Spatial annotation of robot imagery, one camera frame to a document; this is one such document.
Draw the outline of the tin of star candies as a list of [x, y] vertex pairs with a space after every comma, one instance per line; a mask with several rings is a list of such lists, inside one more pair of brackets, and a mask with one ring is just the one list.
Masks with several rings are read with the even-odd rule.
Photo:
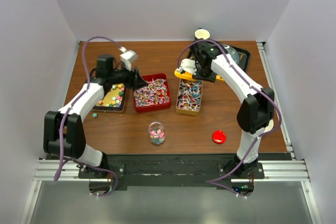
[[93, 107], [100, 112], [123, 112], [127, 89], [124, 84], [114, 84], [103, 99]]

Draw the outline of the red tin swirl lollipops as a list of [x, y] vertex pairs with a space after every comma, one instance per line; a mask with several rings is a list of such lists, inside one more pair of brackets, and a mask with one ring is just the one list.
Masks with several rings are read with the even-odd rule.
[[137, 113], [165, 110], [171, 107], [171, 95], [166, 74], [156, 73], [142, 78], [147, 86], [133, 92], [134, 108]]

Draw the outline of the yellow plastic scoop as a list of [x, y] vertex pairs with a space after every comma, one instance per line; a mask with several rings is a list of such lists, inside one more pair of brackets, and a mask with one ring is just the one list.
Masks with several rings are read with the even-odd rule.
[[206, 77], [206, 78], [201, 78], [201, 79], [195, 79], [193, 78], [193, 75], [189, 72], [182, 72], [182, 73], [179, 73], [178, 70], [176, 69], [174, 71], [174, 75], [177, 77], [177, 78], [180, 78], [180, 79], [184, 79], [184, 80], [187, 80], [187, 81], [208, 81], [208, 82], [216, 82], [216, 81], [221, 81], [221, 82], [224, 82], [224, 79], [222, 77], [220, 77], [219, 75], [216, 76], [216, 78], [214, 80], [212, 80], [210, 77]]

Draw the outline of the clear plastic jar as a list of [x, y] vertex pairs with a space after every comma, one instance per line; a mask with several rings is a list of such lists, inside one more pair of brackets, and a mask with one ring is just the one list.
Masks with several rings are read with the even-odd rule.
[[164, 126], [160, 122], [152, 122], [148, 129], [149, 136], [151, 138], [151, 143], [153, 145], [161, 145], [165, 141]]

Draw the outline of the gold tin of lollipops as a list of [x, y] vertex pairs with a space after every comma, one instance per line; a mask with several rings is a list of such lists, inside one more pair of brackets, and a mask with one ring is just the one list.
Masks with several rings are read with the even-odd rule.
[[202, 81], [180, 79], [175, 106], [176, 112], [197, 116], [201, 108], [202, 91]]

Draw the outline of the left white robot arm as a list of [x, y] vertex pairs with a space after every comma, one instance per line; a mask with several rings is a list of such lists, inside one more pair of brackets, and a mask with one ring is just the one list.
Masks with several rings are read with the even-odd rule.
[[43, 142], [45, 153], [58, 156], [60, 161], [71, 158], [84, 163], [97, 178], [108, 174], [107, 156], [87, 144], [83, 121], [114, 84], [123, 84], [132, 90], [147, 86], [138, 68], [132, 67], [137, 57], [132, 50], [123, 52], [120, 56], [121, 68], [114, 67], [112, 55], [98, 57], [96, 68], [86, 71], [87, 81], [79, 93], [58, 111], [46, 113]]

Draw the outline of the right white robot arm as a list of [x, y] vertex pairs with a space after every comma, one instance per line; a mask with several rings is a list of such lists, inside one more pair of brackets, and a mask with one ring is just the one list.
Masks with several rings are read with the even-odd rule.
[[232, 174], [246, 178], [258, 161], [261, 138], [273, 130], [267, 129], [279, 109], [272, 88], [263, 88], [249, 77], [233, 60], [229, 51], [211, 39], [198, 39], [190, 45], [194, 57], [193, 78], [215, 82], [220, 76], [237, 95], [240, 108], [236, 119], [241, 128], [240, 145], [234, 167], [221, 178]]

